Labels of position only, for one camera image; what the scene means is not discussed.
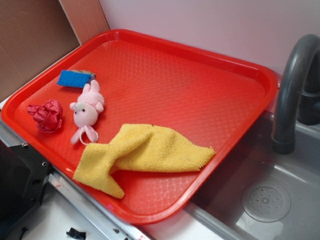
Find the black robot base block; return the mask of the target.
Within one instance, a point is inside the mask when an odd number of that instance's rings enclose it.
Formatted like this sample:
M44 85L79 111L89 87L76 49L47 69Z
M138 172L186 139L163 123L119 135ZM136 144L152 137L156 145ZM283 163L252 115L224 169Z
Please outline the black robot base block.
M0 143L0 219L38 208L48 182L51 164L31 145Z

